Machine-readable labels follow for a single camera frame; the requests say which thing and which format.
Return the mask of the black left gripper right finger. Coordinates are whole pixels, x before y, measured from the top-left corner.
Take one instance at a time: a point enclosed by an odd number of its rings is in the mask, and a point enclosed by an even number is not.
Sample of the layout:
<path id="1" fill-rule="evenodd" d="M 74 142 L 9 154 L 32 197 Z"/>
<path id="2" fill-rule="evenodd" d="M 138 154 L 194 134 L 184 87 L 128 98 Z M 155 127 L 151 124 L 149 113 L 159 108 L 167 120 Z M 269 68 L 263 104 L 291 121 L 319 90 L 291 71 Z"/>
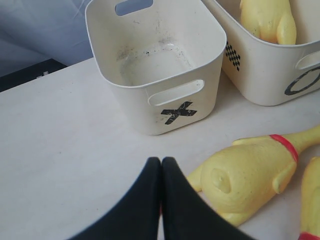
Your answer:
<path id="1" fill-rule="evenodd" d="M 162 162 L 162 222 L 166 240 L 252 240 L 220 217 L 191 187 L 173 157 Z"/>

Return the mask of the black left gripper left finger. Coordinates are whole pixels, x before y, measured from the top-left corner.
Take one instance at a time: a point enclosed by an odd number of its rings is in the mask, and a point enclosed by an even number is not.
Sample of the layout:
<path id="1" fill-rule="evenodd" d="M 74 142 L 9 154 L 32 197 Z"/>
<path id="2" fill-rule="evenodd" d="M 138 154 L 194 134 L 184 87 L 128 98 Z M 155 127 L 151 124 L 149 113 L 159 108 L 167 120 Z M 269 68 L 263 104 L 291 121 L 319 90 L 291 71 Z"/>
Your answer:
<path id="1" fill-rule="evenodd" d="M 72 240 L 156 240 L 161 202 L 161 162 L 147 159 L 139 176 L 119 200 L 96 222 Z"/>

